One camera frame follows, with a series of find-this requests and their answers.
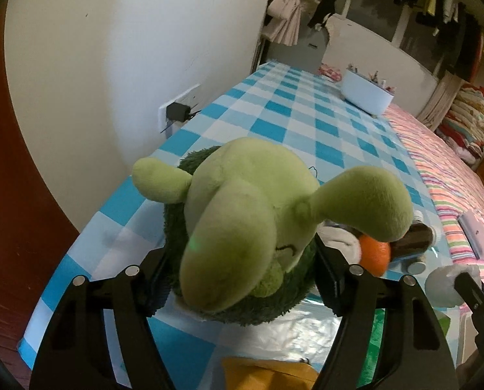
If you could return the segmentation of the stack of folded quilts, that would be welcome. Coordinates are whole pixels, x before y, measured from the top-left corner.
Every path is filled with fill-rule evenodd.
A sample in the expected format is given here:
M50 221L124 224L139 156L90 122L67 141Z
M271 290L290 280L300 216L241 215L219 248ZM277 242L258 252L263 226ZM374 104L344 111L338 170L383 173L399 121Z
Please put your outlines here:
M435 134L462 162L476 165L484 156L484 87L463 84Z

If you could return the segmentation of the orange fruit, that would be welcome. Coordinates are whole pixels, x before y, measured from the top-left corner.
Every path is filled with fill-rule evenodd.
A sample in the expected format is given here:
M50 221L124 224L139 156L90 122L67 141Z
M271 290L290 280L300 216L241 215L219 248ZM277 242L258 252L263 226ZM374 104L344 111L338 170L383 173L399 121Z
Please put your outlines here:
M359 265L375 277L382 277L391 261L391 248L387 242L377 241L362 234L358 238L361 249Z

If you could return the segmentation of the beige tied curtain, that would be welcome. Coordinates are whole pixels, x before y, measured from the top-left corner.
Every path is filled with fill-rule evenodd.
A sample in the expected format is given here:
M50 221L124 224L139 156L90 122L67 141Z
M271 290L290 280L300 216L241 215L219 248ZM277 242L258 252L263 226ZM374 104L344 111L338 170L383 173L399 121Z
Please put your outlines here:
M261 37L285 46L298 43L301 0L268 0Z

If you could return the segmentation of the pink striped bed sheet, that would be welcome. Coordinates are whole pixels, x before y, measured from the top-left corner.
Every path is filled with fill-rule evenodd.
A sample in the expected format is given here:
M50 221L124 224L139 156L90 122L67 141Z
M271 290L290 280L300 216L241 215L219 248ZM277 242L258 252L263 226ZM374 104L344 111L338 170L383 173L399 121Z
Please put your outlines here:
M453 262L475 264L484 282L484 257L476 258L457 218L470 211L484 232L484 185L445 142L413 115L390 105L385 113L416 165L442 224Z

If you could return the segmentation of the hanging clothes row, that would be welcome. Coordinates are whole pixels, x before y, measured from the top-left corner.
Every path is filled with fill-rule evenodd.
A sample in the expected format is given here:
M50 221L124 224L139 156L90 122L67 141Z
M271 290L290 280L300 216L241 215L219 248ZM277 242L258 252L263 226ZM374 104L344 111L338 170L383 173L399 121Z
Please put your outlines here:
M410 14L400 50L434 76L476 78L484 58L484 24L462 0L389 0Z

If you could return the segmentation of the green plush toy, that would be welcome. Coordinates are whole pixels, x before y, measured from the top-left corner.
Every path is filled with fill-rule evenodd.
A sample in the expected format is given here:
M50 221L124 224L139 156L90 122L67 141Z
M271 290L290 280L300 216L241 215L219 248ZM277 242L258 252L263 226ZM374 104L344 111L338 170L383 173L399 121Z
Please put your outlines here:
M294 152L254 137L216 148L191 173L140 159L132 181L145 198L182 206L179 288L205 315L276 293L327 220L391 242L413 218L410 195L391 172L359 165L319 183Z

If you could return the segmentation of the dark brown glass bottle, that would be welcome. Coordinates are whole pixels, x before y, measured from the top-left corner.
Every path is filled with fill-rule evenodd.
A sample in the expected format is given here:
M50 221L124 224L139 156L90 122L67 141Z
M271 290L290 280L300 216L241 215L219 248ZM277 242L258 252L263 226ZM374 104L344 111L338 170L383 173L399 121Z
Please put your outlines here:
M433 241L433 228L422 222L415 222L402 238L390 243L390 260L396 262L419 256L428 250Z

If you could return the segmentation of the yellow paper bag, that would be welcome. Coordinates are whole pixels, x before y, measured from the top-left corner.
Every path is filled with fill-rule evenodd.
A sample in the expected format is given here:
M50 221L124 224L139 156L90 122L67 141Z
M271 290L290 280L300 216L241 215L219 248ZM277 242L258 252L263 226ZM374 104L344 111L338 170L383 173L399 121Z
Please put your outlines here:
M225 388L234 390L309 390L319 377L302 362L226 357L222 368Z

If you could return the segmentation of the white round basin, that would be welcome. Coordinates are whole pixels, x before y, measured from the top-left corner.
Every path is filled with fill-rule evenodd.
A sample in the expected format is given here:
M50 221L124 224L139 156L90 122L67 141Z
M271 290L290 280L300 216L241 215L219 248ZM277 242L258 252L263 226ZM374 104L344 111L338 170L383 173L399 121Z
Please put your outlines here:
M341 80L345 100L372 116L382 116L394 95L360 73L347 69Z

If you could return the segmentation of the black wall charger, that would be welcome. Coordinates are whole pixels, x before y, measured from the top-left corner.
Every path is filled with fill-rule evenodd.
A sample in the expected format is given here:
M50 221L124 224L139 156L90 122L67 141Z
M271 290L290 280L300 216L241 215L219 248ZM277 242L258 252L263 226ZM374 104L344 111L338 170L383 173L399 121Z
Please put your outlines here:
M192 107L182 102L173 101L164 107L165 127L161 130L166 132L174 123L185 123L192 120L200 110L193 112Z

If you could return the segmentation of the blue checkered tablecloth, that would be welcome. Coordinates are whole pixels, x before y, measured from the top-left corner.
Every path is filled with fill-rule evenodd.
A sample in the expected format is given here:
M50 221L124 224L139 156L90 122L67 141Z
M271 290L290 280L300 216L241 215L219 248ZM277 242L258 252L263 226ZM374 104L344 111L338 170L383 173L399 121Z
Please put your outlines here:
M418 122L391 110L373 118L347 103L324 78L269 62L220 96L186 123L155 156L176 165L188 154L216 145L237 145L239 177L258 180L265 194L284 195L306 180L324 183L357 165L378 165L406 186L413 208L436 229L441 222L429 190L408 149L391 126L410 131ZM164 207L146 200L126 180L97 210L58 265L39 299L19 352L35 363L45 330L71 280L114 277L164 243ZM201 319L169 298L149 320L164 363L179 389L220 389L227 356L306 359L320 368L339 319L309 297L273 322L241 327Z

